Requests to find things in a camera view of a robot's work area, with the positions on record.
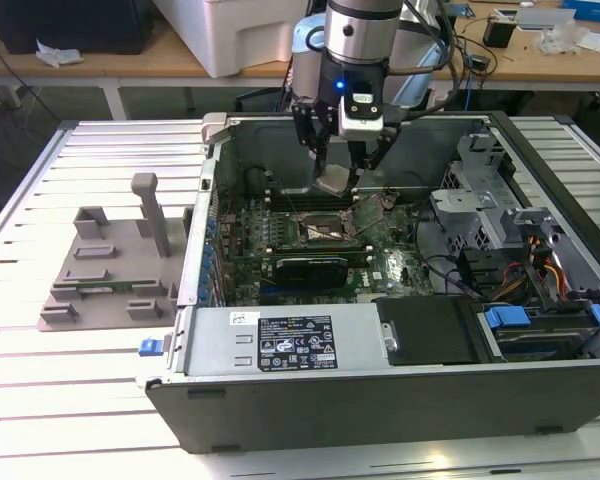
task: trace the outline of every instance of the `slatted work surface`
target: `slatted work surface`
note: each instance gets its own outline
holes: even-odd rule
[[[137,357],[139,342],[168,329],[37,332],[78,206],[88,199],[110,218],[137,218],[131,176],[155,171],[165,212],[179,216],[195,200],[199,129],[82,123],[41,159],[41,178],[10,212],[0,230],[0,480],[483,478],[506,468],[522,470],[514,480],[600,479],[600,418],[575,434],[538,438],[188,455],[138,387],[163,368],[162,358]],[[168,148],[151,148],[160,142]],[[307,408],[319,405],[311,399]]]
[[[512,119],[547,165],[600,227],[600,150],[577,127],[551,117]],[[543,206],[523,174],[516,181],[534,206]]]

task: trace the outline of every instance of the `floor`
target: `floor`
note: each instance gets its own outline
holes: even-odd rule
[[[233,111],[235,96],[247,91],[194,89],[196,109],[193,112],[187,111],[182,89],[179,88],[129,88],[122,94],[131,118],[169,119],[200,118],[207,112]],[[0,210],[56,130],[56,121],[43,106],[33,102],[31,94],[22,89],[20,93],[23,95],[21,108],[15,111],[4,107],[0,109]],[[450,109],[464,108],[463,95],[459,95],[455,108],[452,106]],[[105,98],[97,88],[45,88],[40,98],[64,120],[110,119]],[[588,94],[575,93],[529,93],[513,98],[508,92],[481,92],[481,95],[473,95],[471,109],[506,110],[520,115],[566,114],[575,118],[578,125],[600,145],[600,106],[589,108],[591,100]],[[244,108],[246,111],[271,111],[276,101],[275,95],[255,98],[246,101]]]

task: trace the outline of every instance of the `screw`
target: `screw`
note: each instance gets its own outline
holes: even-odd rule
[[[385,337],[384,346],[388,352],[395,352],[398,350],[398,342],[396,342],[396,339],[392,337]]]

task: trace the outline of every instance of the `power supply label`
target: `power supply label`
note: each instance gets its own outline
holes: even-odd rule
[[[263,372],[338,368],[331,317],[261,318],[258,368]]]

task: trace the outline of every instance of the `motherboard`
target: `motherboard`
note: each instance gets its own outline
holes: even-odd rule
[[[431,295],[413,244],[414,206],[395,194],[221,201],[227,305],[368,303]]]

